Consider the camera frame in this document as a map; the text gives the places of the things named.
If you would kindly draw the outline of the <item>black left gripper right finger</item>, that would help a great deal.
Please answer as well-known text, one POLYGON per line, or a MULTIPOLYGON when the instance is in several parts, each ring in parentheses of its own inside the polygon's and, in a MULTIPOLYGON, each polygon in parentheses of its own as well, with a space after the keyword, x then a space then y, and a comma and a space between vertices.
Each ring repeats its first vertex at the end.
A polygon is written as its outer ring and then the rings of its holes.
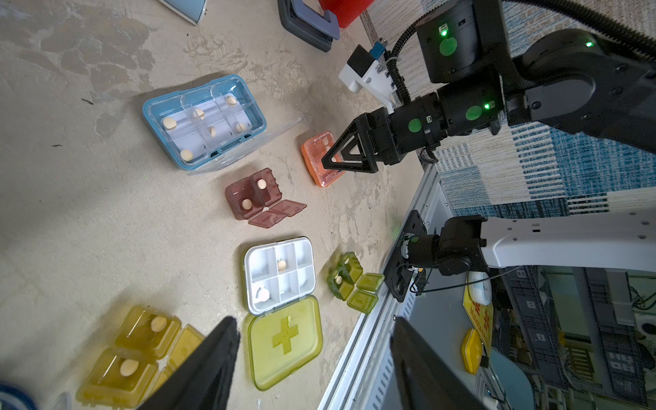
POLYGON ((396 320, 391 353, 404 409, 485 408, 406 319, 396 320))

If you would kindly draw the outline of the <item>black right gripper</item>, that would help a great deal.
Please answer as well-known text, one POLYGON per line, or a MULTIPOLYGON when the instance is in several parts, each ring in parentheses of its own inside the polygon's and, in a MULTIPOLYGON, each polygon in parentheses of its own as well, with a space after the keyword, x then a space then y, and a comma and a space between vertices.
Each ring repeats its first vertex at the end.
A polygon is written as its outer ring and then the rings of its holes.
POLYGON ((406 154, 436 148, 447 138, 442 104, 435 92, 390 114, 386 108, 356 117, 321 159, 326 170, 374 173, 374 159, 398 164, 406 154))

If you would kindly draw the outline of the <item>orange pillbox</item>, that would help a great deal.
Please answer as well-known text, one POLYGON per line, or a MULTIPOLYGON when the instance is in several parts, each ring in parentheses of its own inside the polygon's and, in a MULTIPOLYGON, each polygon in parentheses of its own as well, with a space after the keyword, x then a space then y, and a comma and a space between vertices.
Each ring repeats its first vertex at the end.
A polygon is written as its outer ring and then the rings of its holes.
POLYGON ((324 132, 307 140, 301 148, 310 176, 317 186, 326 188, 345 174, 344 171, 326 170, 322 158, 336 142, 331 132, 324 132))

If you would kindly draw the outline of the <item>blue six-compartment pillbox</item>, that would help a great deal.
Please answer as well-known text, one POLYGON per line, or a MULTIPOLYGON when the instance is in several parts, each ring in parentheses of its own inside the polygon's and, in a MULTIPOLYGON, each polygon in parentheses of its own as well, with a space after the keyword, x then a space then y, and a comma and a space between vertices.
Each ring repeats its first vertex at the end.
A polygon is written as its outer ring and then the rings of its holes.
POLYGON ((171 92, 143 104, 143 117, 174 163, 190 175, 219 171, 302 122, 276 128, 237 75, 171 92))

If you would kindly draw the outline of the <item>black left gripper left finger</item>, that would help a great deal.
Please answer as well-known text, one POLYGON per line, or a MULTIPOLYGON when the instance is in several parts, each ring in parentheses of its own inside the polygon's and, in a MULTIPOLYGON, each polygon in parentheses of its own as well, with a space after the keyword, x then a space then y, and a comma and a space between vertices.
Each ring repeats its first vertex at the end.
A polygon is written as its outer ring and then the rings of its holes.
POLYGON ((226 409, 240 345, 237 320, 228 316, 141 409, 226 409))

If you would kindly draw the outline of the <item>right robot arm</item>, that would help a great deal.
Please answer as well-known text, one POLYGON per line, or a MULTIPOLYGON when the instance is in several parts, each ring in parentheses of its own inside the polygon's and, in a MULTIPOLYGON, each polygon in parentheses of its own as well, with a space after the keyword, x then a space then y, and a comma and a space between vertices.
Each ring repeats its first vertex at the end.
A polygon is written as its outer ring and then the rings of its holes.
POLYGON ((458 215, 552 217, 655 203, 655 41, 574 1, 526 1, 577 22, 521 55, 502 3, 448 1, 385 54, 395 108, 337 141, 343 171, 423 150, 458 215))

